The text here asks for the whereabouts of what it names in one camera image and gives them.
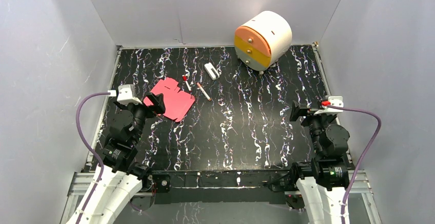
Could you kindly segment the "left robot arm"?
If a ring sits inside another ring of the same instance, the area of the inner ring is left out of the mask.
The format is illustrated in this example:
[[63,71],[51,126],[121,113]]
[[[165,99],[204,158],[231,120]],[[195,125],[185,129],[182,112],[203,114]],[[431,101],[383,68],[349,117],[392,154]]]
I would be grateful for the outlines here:
[[[136,145],[141,140],[145,120],[166,111],[164,96],[147,93],[146,98],[151,100],[151,105],[147,106],[131,93],[126,97],[122,97],[121,94],[121,91],[115,90],[94,93],[85,97],[77,108],[75,121],[78,134],[89,152],[97,159],[98,165],[92,182],[68,223],[114,223],[137,192],[148,191],[154,185],[150,168],[134,162],[134,158],[137,155]],[[130,124],[120,130],[110,129],[103,157],[100,157],[86,141],[80,124],[83,105],[97,96],[116,97],[115,105],[132,114]]]

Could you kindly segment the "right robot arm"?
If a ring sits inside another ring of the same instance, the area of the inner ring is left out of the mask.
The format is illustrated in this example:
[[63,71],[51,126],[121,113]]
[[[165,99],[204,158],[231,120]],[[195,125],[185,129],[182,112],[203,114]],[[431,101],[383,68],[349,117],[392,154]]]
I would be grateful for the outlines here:
[[343,111],[340,96],[328,97],[314,108],[296,101],[292,104],[290,121],[302,119],[314,149],[312,159],[293,163],[289,175],[290,186],[302,195],[309,223],[349,223],[346,153],[350,134],[335,123]]

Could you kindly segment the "pink paper box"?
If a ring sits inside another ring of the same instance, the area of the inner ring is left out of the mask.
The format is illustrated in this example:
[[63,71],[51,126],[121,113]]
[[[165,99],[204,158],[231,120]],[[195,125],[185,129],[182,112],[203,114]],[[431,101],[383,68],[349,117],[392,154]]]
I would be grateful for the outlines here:
[[173,78],[160,79],[151,89],[155,95],[163,94],[166,112],[164,116],[174,122],[180,122],[195,102],[195,97],[178,87],[179,82]]

